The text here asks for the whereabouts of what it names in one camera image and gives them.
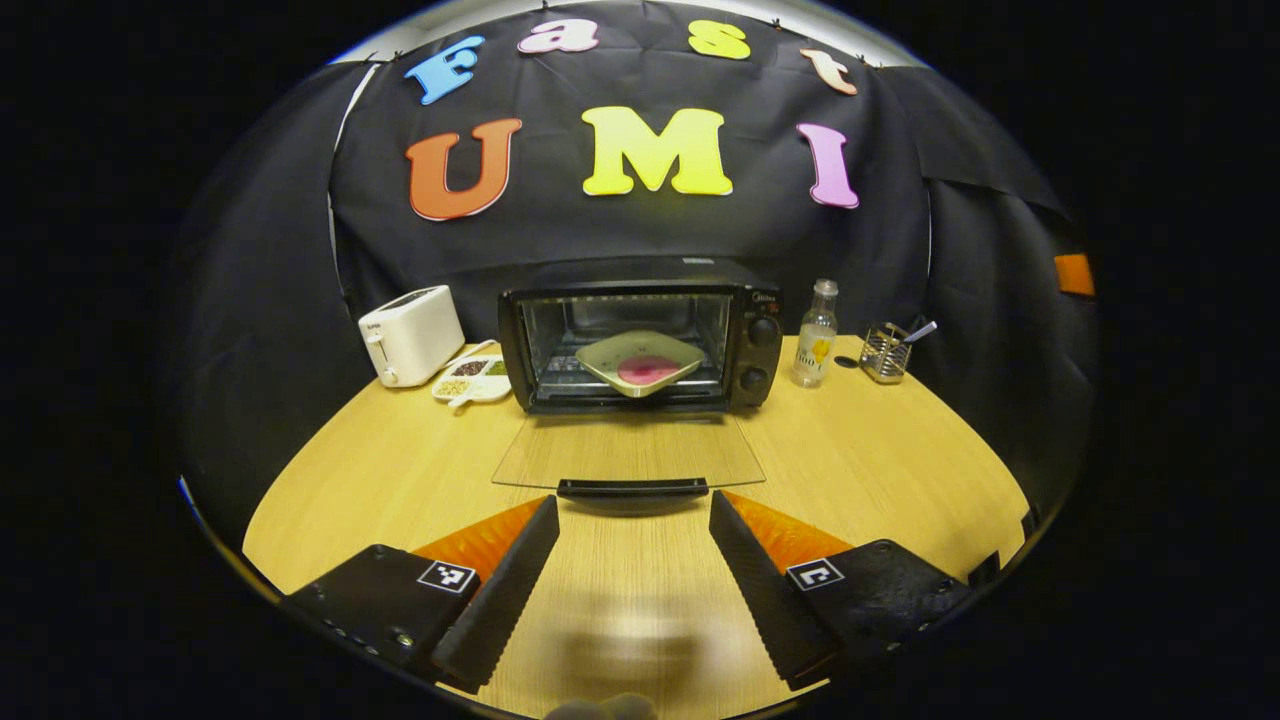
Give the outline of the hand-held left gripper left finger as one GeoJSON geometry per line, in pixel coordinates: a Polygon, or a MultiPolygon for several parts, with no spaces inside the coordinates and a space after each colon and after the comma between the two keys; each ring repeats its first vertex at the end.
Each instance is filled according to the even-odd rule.
{"type": "Polygon", "coordinates": [[[544,495],[413,552],[370,544],[283,598],[310,626],[426,683],[490,682],[559,538],[544,495]]]}

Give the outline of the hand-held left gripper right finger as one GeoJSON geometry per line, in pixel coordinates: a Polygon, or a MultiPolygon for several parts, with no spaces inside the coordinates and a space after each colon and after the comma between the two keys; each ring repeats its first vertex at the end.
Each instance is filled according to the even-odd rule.
{"type": "Polygon", "coordinates": [[[709,532],[794,691],[884,665],[974,594],[891,539],[851,546],[722,489],[710,500],[709,532]]]}

